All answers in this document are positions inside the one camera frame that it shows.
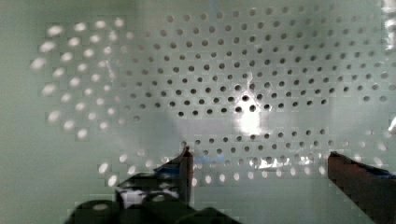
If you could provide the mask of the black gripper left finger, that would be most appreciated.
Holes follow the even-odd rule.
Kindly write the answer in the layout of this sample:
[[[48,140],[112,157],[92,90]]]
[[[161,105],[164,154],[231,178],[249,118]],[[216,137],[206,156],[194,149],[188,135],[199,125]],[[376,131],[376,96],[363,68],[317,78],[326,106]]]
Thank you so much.
[[[189,147],[157,167],[152,173],[132,175],[116,186],[116,201],[123,208],[141,204],[151,193],[167,193],[189,203],[193,178],[193,156]]]

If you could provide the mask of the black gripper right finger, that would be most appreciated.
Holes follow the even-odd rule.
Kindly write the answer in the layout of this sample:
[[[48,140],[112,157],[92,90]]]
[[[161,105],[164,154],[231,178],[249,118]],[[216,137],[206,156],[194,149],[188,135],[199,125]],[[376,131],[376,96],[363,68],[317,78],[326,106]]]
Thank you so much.
[[[328,177],[375,224],[395,224],[396,179],[388,170],[332,151]]]

